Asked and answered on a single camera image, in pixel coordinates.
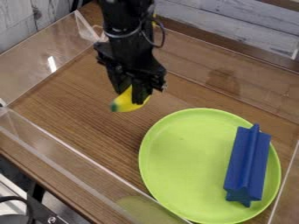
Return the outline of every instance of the white wall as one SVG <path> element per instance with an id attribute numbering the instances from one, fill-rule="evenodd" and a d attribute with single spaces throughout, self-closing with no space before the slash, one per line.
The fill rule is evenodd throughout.
<path id="1" fill-rule="evenodd" d="M 0 53 L 64 17 L 72 1 L 0 0 Z"/>
<path id="2" fill-rule="evenodd" d="M 157 14 L 289 57 L 299 12 L 256 0 L 156 0 Z"/>

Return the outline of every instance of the yellow object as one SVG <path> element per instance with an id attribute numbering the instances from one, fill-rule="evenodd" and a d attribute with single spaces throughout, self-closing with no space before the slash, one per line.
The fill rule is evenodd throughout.
<path id="1" fill-rule="evenodd" d="M 125 90 L 125 92 L 112 101 L 110 110 L 113 112 L 130 112 L 133 110 L 140 109 L 149 100 L 148 96 L 144 100 L 143 105 L 137 105 L 132 103 L 132 86 Z"/>

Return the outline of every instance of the lime green plate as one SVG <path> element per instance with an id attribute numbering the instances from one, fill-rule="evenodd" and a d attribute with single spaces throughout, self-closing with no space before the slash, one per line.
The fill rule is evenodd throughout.
<path id="1" fill-rule="evenodd" d="M 225 201 L 223 184 L 237 126 L 252 124 L 220 110 L 196 108 L 168 115 L 145 134 L 138 154 L 144 184 L 161 205 L 189 221 L 239 223 L 275 199 L 281 172 L 271 145 L 263 200 L 251 208 Z"/>

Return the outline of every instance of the blue block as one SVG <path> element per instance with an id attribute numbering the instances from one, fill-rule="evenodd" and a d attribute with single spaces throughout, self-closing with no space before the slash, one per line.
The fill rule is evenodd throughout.
<path id="1" fill-rule="evenodd" d="M 257 124 L 251 129 L 237 128 L 224 189 L 227 201 L 245 207 L 263 197 L 269 141 L 271 136 L 259 131 Z"/>

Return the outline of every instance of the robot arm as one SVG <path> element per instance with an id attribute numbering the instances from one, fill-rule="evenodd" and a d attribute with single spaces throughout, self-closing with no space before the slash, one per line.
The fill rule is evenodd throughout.
<path id="1" fill-rule="evenodd" d="M 165 87 L 165 69 L 152 54 L 155 47 L 155 0 L 98 0 L 106 43 L 96 43 L 97 62 L 118 94 L 132 86 L 132 103 L 141 105 L 153 89 Z"/>

